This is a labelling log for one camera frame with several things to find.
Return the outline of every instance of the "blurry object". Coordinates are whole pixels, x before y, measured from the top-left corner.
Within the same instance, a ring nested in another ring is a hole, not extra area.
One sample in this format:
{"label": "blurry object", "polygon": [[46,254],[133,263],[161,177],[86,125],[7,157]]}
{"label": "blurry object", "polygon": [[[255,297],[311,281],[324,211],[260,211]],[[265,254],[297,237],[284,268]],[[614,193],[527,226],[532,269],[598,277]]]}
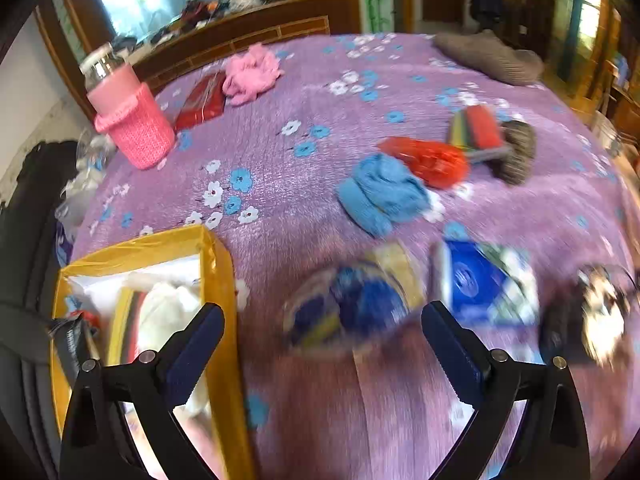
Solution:
{"label": "blurry object", "polygon": [[313,274],[284,305],[292,348],[318,354],[362,349],[426,302],[421,268],[398,242]]}
{"label": "blurry object", "polygon": [[[632,292],[614,284],[612,273],[626,274]],[[567,301],[548,306],[540,330],[540,353],[546,362],[562,355],[567,362],[615,366],[616,353],[625,332],[628,298],[637,297],[634,280],[620,266],[581,268]]]}
{"label": "blurry object", "polygon": [[402,160],[427,186],[447,189],[464,180],[469,172],[465,154],[459,148],[435,140],[389,137],[378,149]]}
{"label": "blurry object", "polygon": [[384,153],[361,160],[337,193],[351,219],[374,237],[388,235],[392,222],[408,222],[430,208],[422,181]]}
{"label": "blurry object", "polygon": [[536,131],[522,121],[502,123],[505,142],[512,152],[502,160],[492,162],[494,175],[512,186],[523,184],[531,175],[536,158]]}
{"label": "blurry object", "polygon": [[434,250],[433,297],[467,327],[538,321],[538,288],[527,254],[507,246],[440,241]]}
{"label": "blurry object", "polygon": [[441,32],[436,34],[433,44],[456,63],[511,85],[535,83],[544,68],[534,52],[509,48],[491,30],[471,36]]}
{"label": "blurry object", "polygon": [[237,54],[225,63],[226,80],[222,90],[232,97],[231,104],[242,105],[255,101],[258,94],[274,87],[276,79],[284,72],[275,54],[261,43],[249,47],[247,54]]}
{"label": "blurry object", "polygon": [[200,79],[175,120],[175,131],[186,130],[222,115],[225,110],[224,82],[224,72],[207,74]]}

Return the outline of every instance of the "purple bedspread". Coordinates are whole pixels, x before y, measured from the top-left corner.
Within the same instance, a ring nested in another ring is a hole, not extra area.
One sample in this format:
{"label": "purple bedspread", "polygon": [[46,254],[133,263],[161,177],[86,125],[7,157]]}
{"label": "purple bedspread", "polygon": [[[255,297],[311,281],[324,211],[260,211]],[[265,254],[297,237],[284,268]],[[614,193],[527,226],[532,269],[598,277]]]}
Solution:
{"label": "purple bedspread", "polygon": [[[306,360],[282,344],[282,304],[302,280],[379,243],[341,209],[335,186],[388,136],[444,140],[465,105],[488,103],[500,120],[532,124],[538,154],[524,186],[475,166],[464,186],[438,192],[440,211],[397,225],[391,238],[425,262],[443,232],[524,248],[543,306],[584,263],[630,268],[623,225],[637,213],[590,133],[542,85],[511,87],[461,68],[429,36],[316,36],[273,49],[286,74],[256,102],[227,106],[222,117],[179,134],[158,168],[138,171],[116,156],[74,257],[141,232],[207,222],[250,290],[239,339],[247,396],[268,408],[253,433],[261,477],[428,478],[471,409],[457,400],[417,324],[341,360]],[[162,91],[157,101],[169,117],[215,65]],[[536,330],[478,335],[516,359],[540,358]],[[617,370],[572,368],[594,479],[611,470],[640,426],[638,341],[629,341],[628,362]],[[513,410],[487,478],[504,461],[521,412]]]}

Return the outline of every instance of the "flower pattern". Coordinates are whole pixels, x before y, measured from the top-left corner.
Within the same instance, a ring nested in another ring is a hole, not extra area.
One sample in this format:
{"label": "flower pattern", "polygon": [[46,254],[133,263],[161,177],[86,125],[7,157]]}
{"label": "flower pattern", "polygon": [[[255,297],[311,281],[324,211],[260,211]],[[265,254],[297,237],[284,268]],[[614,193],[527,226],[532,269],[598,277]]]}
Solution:
{"label": "flower pattern", "polygon": [[442,222],[444,220],[445,207],[440,199],[440,195],[434,191],[427,190],[429,195],[429,204],[431,208],[422,212],[423,218],[430,223]]}
{"label": "flower pattern", "polygon": [[297,156],[297,157],[309,156],[315,152],[316,152],[316,144],[312,140],[308,140],[307,142],[302,142],[301,144],[297,145],[293,150],[294,156]]}
{"label": "flower pattern", "polygon": [[231,172],[229,177],[231,187],[236,191],[242,191],[243,193],[249,192],[254,185],[254,180],[251,178],[251,173],[246,168],[238,168]]}
{"label": "flower pattern", "polygon": [[357,83],[358,79],[360,79],[360,75],[355,70],[349,70],[342,75],[342,80],[348,84]]}
{"label": "flower pattern", "polygon": [[376,92],[375,90],[367,90],[366,92],[363,92],[362,94],[360,94],[360,98],[364,102],[370,103],[375,101],[378,98],[378,92]]}
{"label": "flower pattern", "polygon": [[215,208],[222,200],[222,194],[224,193],[220,181],[209,182],[207,190],[202,194],[204,199],[204,205],[210,208]]}
{"label": "flower pattern", "polygon": [[342,95],[347,93],[348,86],[344,81],[334,81],[329,85],[329,92],[333,95]]}
{"label": "flower pattern", "polygon": [[204,222],[204,225],[207,229],[215,229],[220,224],[222,220],[222,213],[220,211],[214,211],[211,213],[209,218],[207,218]]}
{"label": "flower pattern", "polygon": [[214,159],[205,166],[205,170],[207,170],[207,173],[209,173],[210,175],[213,175],[217,170],[220,169],[220,164],[221,162],[219,160]]}
{"label": "flower pattern", "polygon": [[236,280],[236,310],[242,312],[249,303],[249,294],[251,289],[247,286],[245,280]]}
{"label": "flower pattern", "polygon": [[239,196],[230,196],[225,202],[225,214],[233,215],[240,211],[242,205],[242,199]]}
{"label": "flower pattern", "polygon": [[404,123],[404,114],[402,112],[389,112],[386,115],[386,120],[390,123]]}
{"label": "flower pattern", "polygon": [[202,224],[202,214],[197,211],[192,211],[187,218],[184,219],[185,225]]}
{"label": "flower pattern", "polygon": [[294,134],[300,126],[302,126],[302,123],[300,121],[289,121],[282,127],[280,134],[284,135],[285,137],[289,137],[290,135]]}
{"label": "flower pattern", "polygon": [[326,126],[321,126],[320,124],[316,124],[316,126],[311,127],[311,130],[309,131],[309,133],[311,134],[311,136],[315,137],[316,139],[324,139],[325,137],[329,136],[329,134],[331,133],[331,130]]}
{"label": "flower pattern", "polygon": [[240,213],[240,215],[238,216],[238,221],[241,224],[250,224],[251,222],[255,222],[258,219],[258,215],[259,211],[251,205]]}
{"label": "flower pattern", "polygon": [[453,192],[462,200],[471,200],[474,194],[474,185],[470,182],[462,182],[453,187]]}

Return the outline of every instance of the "blue flower print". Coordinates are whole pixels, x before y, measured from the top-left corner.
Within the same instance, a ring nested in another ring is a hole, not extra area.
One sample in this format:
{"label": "blue flower print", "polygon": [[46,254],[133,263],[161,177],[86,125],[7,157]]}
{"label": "blue flower print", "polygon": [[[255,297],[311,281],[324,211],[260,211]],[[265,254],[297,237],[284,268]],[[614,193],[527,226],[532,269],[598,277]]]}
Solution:
{"label": "blue flower print", "polygon": [[329,136],[329,134],[331,133],[331,130],[326,126],[321,126],[319,124],[316,124],[316,126],[311,127],[311,130],[309,131],[309,133],[316,139],[324,139],[325,137]]}
{"label": "blue flower print", "polygon": [[466,228],[460,222],[447,222],[442,235],[447,240],[469,240]]}
{"label": "blue flower print", "polygon": [[191,132],[189,130],[184,130],[178,134],[178,150],[185,152],[192,144],[193,139],[191,138]]}
{"label": "blue flower print", "polygon": [[316,143],[313,142],[312,140],[308,140],[307,142],[300,143],[293,150],[293,154],[298,157],[309,156],[315,152],[316,152]]}
{"label": "blue flower print", "polygon": [[589,227],[589,222],[587,222],[587,219],[582,215],[577,216],[575,218],[575,222],[583,229],[587,229]]}
{"label": "blue flower print", "polygon": [[225,214],[232,215],[233,213],[237,213],[240,211],[241,206],[242,199],[239,196],[230,196],[225,202]]}
{"label": "blue flower print", "polygon": [[104,222],[107,218],[111,217],[111,206],[108,206],[100,215],[100,222]]}
{"label": "blue flower print", "polygon": [[362,94],[360,94],[360,98],[364,102],[370,103],[375,101],[378,98],[378,92],[376,92],[375,90],[367,90],[366,92],[363,92]]}
{"label": "blue flower print", "polygon": [[254,185],[254,181],[251,178],[251,173],[246,168],[238,168],[237,170],[233,170],[231,172],[231,176],[229,177],[229,182],[231,183],[231,187],[236,191],[242,191],[243,193],[248,193],[249,190]]}
{"label": "blue flower print", "polygon": [[133,222],[133,215],[131,213],[124,213],[122,216],[122,222],[120,222],[120,227],[123,229],[127,229],[130,227]]}
{"label": "blue flower print", "polygon": [[244,408],[247,412],[247,423],[252,430],[263,426],[267,422],[269,407],[257,395],[249,394],[246,398]]}
{"label": "blue flower print", "polygon": [[386,115],[386,120],[390,123],[404,123],[404,114],[402,112],[389,112]]}

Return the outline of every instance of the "wooden furniture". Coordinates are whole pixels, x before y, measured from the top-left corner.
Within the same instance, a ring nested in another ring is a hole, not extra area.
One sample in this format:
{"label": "wooden furniture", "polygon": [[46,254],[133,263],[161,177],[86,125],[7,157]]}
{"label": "wooden furniture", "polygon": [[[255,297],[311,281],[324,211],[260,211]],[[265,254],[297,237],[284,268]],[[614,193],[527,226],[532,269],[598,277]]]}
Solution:
{"label": "wooden furniture", "polygon": [[[63,0],[85,52],[113,38],[100,0]],[[40,33],[62,80],[90,120],[95,111],[86,100],[84,78],[66,42],[52,0],[36,8]],[[250,44],[300,38],[310,34],[360,32],[358,0],[282,0],[232,14],[157,46],[134,65],[140,81],[159,92],[171,80],[229,56]]]}

